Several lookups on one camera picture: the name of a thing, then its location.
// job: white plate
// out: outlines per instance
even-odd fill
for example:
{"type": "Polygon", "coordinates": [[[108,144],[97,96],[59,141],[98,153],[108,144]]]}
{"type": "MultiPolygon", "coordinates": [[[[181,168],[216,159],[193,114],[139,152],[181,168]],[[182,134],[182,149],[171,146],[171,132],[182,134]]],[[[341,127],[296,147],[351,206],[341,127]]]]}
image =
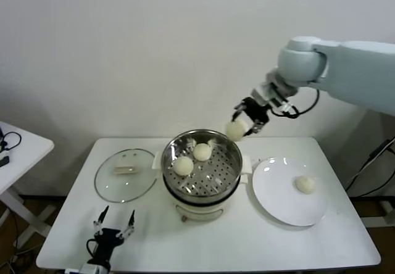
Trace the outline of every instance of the white plate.
{"type": "Polygon", "coordinates": [[[275,157],[261,162],[252,176],[252,186],[262,207],[290,225],[314,225],[323,218],[328,207],[322,182],[300,161],[275,157]],[[301,175],[314,178],[312,194],[304,194],[296,188],[295,179],[301,175]]]}

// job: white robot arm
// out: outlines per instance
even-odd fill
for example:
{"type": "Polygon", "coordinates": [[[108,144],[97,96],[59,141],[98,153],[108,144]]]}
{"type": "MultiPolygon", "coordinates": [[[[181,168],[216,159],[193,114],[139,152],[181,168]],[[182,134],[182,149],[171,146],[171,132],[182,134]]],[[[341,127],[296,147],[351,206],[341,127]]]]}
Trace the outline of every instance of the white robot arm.
{"type": "Polygon", "coordinates": [[[232,121],[244,111],[254,122],[245,134],[250,135],[258,133],[268,122],[268,110],[279,109],[285,117],[297,118],[298,111],[287,98],[303,86],[395,115],[395,44],[339,43],[311,36],[293,38],[281,50],[277,68],[252,90],[252,97],[235,107],[232,121]]]}

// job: small white table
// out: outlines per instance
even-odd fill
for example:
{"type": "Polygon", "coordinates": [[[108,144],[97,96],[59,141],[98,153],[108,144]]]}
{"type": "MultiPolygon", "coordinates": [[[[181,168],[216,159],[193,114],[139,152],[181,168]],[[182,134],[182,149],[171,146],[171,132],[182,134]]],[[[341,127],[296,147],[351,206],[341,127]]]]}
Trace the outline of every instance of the small white table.
{"type": "MultiPolygon", "coordinates": [[[[12,185],[48,154],[54,148],[54,143],[49,139],[4,122],[0,122],[0,127],[4,134],[14,131],[19,133],[22,137],[21,143],[9,153],[10,162],[0,167],[0,201],[5,203],[9,209],[13,210],[30,224],[30,226],[19,235],[18,248],[21,248],[34,232],[47,237],[51,227],[43,221],[54,212],[55,207],[52,205],[47,206],[40,215],[36,217],[23,206],[23,199],[12,189],[12,185]]],[[[18,143],[19,138],[16,135],[8,135],[6,141],[8,142],[8,146],[11,147],[18,143]]],[[[4,223],[8,215],[9,210],[7,209],[0,217],[0,226],[4,223]]]]}
{"type": "Polygon", "coordinates": [[[252,163],[271,156],[304,160],[330,195],[328,211],[312,227],[285,225],[268,215],[251,185],[239,185],[226,213],[212,222],[185,222],[162,182],[143,197],[111,204],[94,190],[104,160],[129,148],[155,154],[169,139],[107,138],[94,145],[36,260],[41,268],[79,269],[88,259],[92,222],[106,205],[104,227],[123,229],[136,209],[136,231],[111,258],[115,272],[290,271],[376,265],[380,255],[317,142],[312,138],[249,138],[238,143],[252,163]]]}

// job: table leg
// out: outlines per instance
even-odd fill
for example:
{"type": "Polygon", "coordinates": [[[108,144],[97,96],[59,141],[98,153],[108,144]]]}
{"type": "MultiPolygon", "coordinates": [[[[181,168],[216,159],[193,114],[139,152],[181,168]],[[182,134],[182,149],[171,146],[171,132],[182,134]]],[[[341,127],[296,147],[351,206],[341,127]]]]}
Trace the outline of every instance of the table leg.
{"type": "Polygon", "coordinates": [[[361,217],[366,228],[395,227],[395,209],[388,201],[380,201],[380,206],[387,213],[384,217],[361,217]]]}
{"type": "Polygon", "coordinates": [[[30,226],[19,236],[18,248],[21,248],[26,241],[34,234],[39,233],[41,236],[47,237],[51,226],[47,225],[43,221],[46,220],[51,213],[54,212],[55,207],[52,205],[47,206],[39,215],[36,217],[32,214],[23,204],[20,202],[20,197],[13,191],[7,190],[0,195],[0,200],[5,203],[8,208],[22,217],[30,226]]]}
{"type": "MultiPolygon", "coordinates": [[[[13,187],[9,188],[9,192],[11,193],[11,195],[13,195],[19,202],[21,202],[23,204],[23,199],[21,197],[19,197],[19,195],[14,191],[13,187]]],[[[7,209],[3,212],[3,214],[0,217],[0,226],[2,226],[4,224],[4,222],[6,221],[7,217],[10,215],[10,210],[7,207],[7,209]]]]}

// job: wooden floor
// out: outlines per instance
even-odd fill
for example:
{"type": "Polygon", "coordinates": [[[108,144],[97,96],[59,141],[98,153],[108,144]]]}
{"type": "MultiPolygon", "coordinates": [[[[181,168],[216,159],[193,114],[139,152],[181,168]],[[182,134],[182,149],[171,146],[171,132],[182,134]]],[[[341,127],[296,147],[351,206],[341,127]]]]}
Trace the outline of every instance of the wooden floor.
{"type": "MultiPolygon", "coordinates": [[[[57,214],[62,207],[62,201],[42,201],[42,200],[26,200],[25,205],[36,215],[40,214],[40,212],[48,205],[52,204],[57,207],[56,211],[51,215],[51,217],[47,220],[49,225],[52,225],[56,219],[57,214]]],[[[357,202],[355,203],[355,207],[361,217],[366,216],[380,216],[382,215],[382,211],[380,207],[372,202],[357,202]]],[[[2,203],[0,203],[0,215],[5,210],[5,207],[2,203]]],[[[20,217],[16,216],[18,231],[21,233],[26,227],[27,224],[20,217]]],[[[380,254],[381,254],[381,264],[376,267],[369,268],[357,268],[357,269],[348,269],[340,271],[339,273],[345,274],[394,274],[395,273],[395,228],[374,228],[368,229],[370,236],[375,242],[380,254]]],[[[5,224],[0,227],[0,265],[9,260],[10,257],[14,253],[14,248],[12,247],[12,243],[15,241],[16,230],[14,219],[9,216],[6,220],[5,224]]],[[[41,244],[44,242],[44,238],[38,234],[35,234],[29,242],[23,247],[23,249],[29,249],[37,244],[41,244]]],[[[35,257],[39,253],[40,248],[34,250],[35,257]]],[[[5,266],[0,269],[0,274],[9,274],[9,267],[5,266]]],[[[45,271],[43,269],[39,269],[35,262],[32,263],[31,267],[25,271],[26,274],[50,274],[54,273],[54,271],[45,271]]]]}

